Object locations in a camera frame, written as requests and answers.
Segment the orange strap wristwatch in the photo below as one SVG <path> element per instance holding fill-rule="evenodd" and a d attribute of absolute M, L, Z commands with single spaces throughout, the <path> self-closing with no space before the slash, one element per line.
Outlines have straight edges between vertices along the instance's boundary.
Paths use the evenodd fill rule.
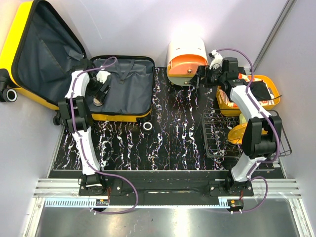
<path fill-rule="evenodd" d="M 97 98 L 93 98 L 92 102 L 93 102 L 93 105 L 97 107 L 101 107 L 104 104 L 103 101 L 99 101 Z"/>

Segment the white pink drawer cabinet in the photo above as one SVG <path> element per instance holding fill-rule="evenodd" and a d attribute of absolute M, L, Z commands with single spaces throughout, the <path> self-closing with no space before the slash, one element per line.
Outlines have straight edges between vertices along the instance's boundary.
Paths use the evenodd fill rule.
<path fill-rule="evenodd" d="M 188 86 L 199 66 L 208 65 L 200 37 L 177 37 L 168 46 L 167 77 L 172 84 Z"/>

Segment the yellow plastic basket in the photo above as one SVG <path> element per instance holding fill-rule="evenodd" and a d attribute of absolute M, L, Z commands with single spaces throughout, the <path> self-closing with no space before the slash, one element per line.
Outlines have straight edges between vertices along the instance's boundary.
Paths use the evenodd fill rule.
<path fill-rule="evenodd" d="M 267 76 L 255 75 L 254 82 L 250 86 L 250 90 L 254 96 L 257 96 L 259 90 L 255 88 L 256 82 L 264 82 L 266 89 L 269 91 L 271 100 L 259 100 L 261 106 L 266 110 L 271 110 L 275 105 L 280 102 L 280 94 L 277 90 L 274 82 Z M 221 89 L 220 86 L 217 87 L 216 98 L 219 104 L 219 109 L 222 115 L 226 117 L 237 117 L 240 115 L 241 111 L 235 102 L 229 100 L 226 93 Z"/>

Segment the black drawstring pouch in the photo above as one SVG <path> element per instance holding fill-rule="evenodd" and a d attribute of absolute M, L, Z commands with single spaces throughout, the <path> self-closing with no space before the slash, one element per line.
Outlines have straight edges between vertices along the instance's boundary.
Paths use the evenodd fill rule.
<path fill-rule="evenodd" d="M 272 98 L 266 84 L 263 81 L 254 81 L 250 85 L 250 90 L 258 101 L 275 100 L 282 96 L 279 95 L 277 97 Z"/>

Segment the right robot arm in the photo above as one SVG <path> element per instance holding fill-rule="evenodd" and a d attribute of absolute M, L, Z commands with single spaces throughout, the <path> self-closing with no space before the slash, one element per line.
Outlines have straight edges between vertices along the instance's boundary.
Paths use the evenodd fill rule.
<path fill-rule="evenodd" d="M 228 98 L 237 104 L 247 125 L 242 136 L 242 155 L 229 171 L 224 190 L 235 196 L 247 189 L 255 169 L 269 158 L 279 155 L 282 120 L 266 111 L 250 90 L 252 81 L 239 76 L 238 60 L 234 57 L 216 57 L 210 65 L 200 65 L 191 84 L 220 86 Z"/>

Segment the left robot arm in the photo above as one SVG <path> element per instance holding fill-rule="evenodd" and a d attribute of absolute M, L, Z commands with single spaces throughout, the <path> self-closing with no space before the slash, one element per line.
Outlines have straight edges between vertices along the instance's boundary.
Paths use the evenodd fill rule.
<path fill-rule="evenodd" d="M 100 196 L 106 192 L 106 180 L 100 174 L 93 141 L 93 118 L 85 95 L 92 97 L 98 106 L 103 105 L 111 86 L 111 74 L 105 66 L 96 68 L 87 59 L 81 59 L 71 68 L 71 84 L 65 98 L 58 102 L 61 121 L 72 133 L 82 163 L 79 184 L 80 196 Z"/>

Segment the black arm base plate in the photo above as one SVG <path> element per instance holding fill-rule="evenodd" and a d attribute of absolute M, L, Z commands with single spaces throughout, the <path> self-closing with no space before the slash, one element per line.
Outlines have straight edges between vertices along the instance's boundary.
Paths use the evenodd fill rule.
<path fill-rule="evenodd" d="M 233 181 L 230 171 L 120 171 L 105 176 L 81 175 L 78 178 L 81 196 L 109 194 L 123 197 L 138 192 L 145 194 L 199 194 L 202 196 L 252 197 L 249 181 Z"/>

